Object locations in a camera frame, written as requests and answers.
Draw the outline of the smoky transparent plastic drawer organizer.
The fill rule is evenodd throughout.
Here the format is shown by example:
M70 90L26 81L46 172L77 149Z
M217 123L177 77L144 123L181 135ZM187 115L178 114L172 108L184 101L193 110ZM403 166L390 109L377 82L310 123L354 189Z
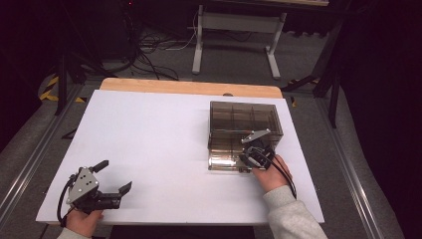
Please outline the smoky transparent plastic drawer organizer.
M253 130L269 129L264 141L275 151L284 133L275 105L211 102L208 150L242 153L241 139Z

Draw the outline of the yellow black floor tape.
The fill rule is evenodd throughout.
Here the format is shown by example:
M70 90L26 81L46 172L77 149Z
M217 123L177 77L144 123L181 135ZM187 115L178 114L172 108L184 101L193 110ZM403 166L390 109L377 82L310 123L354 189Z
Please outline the yellow black floor tape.
M59 78L58 77L53 77L50 82L47 84L47 86L45 87L45 89L42 91L41 95L39 96L39 99L41 101L53 101L53 102L57 102L59 100L58 96L53 96L52 95L52 90L54 88L54 86L58 83Z

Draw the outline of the white board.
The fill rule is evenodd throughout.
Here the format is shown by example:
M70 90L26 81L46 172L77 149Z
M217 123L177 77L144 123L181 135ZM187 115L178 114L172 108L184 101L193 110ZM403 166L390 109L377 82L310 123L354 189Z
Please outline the white board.
M57 223L59 197L71 174L103 160L103 192L130 184L106 224L262 225L263 191L249 173L211 170L211 96L97 90L38 211Z

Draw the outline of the person's left hand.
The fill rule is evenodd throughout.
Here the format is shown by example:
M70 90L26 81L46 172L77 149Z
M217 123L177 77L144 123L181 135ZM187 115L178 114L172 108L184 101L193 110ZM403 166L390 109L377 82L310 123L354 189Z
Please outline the person's left hand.
M96 231L98 222L103 217L101 210L95 210L90 214L79 210L72 210L67 215L66 228L81 236L91 238Z

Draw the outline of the white metal table frame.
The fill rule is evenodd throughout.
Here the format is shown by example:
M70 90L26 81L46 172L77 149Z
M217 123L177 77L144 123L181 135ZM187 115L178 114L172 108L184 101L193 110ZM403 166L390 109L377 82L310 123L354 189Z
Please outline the white metal table frame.
M205 10L204 5L198 6L196 25L196 45L193 57L192 73L198 75L201 70L203 52L203 30L229 30L266 33L273 35L273 41L265 48L265 54L274 79L278 80L281 73L275 57L275 52L286 22L287 14L279 17L248 16L239 14L214 13Z

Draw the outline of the black metal stand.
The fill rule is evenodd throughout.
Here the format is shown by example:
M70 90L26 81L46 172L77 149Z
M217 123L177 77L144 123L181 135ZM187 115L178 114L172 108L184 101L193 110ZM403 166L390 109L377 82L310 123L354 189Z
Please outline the black metal stand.
M335 49L338 35L341 31L343 20L337 20L332 31L328 34L327 40L321 50L312 72L292 83L288 83L282 88L283 92L291 92L314 80L317 84L313 89L315 98L323 98L327 92L330 92L328 105L328 120L333 128L336 128L336 108L339 94L339 76L337 61L333 58L332 53Z
M58 11L54 20L58 35L58 104L55 112L59 116L68 105L68 78L83 85L87 80L83 65L103 77L113 77L113 73L102 66L94 42L84 35L83 0L54 0Z

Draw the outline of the person's right hand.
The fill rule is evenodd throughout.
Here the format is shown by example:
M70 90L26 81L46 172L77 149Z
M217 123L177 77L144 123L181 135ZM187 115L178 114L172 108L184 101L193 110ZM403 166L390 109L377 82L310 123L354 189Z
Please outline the person's right hand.
M267 170L261 170L258 168L252 169L253 174L260 182L265 192L288 185L288 179L292 178L288 166L279 155L275 155L273 163L276 166L271 165Z

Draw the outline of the aluminium floor rail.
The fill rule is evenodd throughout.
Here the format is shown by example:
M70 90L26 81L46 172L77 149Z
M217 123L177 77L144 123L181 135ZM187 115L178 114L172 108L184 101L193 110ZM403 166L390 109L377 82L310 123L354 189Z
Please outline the aluminium floor rail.
M43 160L44 155L46 154L46 151L50 146L59 126L64 120L69 108L72 106L83 87L83 85L76 84L72 86L70 92L66 96L62 97L62 100L65 100L66 102L62 106L61 112L57 116L53 115L46 130L42 134L41 139L31 152L25 164L22 166L19 174L14 178L12 185L5 196L2 197L2 201L0 202L0 230L6 225L10 215Z
M316 105L323 122L327 128L328 135L333 141L333 147L337 153L339 167L344 176L345 182L351 194L357 213L362 221L368 239L384 239L384 235L378 226L377 220L370 206L366 193L360 183L352 162L347 158L343 143L337 130L332 127L328 118L328 107L323 100L316 99Z

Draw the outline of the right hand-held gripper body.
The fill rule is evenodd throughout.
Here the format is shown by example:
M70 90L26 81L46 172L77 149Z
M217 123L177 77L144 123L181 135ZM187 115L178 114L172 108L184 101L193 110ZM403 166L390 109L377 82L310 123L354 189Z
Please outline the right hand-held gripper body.
M267 129L252 131L241 139L244 145L239 155L241 161L248 167L267 170L275 156L273 148L264 141L264 136L271 131Z

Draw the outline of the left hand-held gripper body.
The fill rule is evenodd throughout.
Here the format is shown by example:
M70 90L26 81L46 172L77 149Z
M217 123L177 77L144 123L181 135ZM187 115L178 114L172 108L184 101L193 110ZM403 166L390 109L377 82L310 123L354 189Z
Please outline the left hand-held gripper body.
M102 193L100 183L90 172L90 167L81 167L73 177L66 202L87 214L95 210L119 209L119 193Z

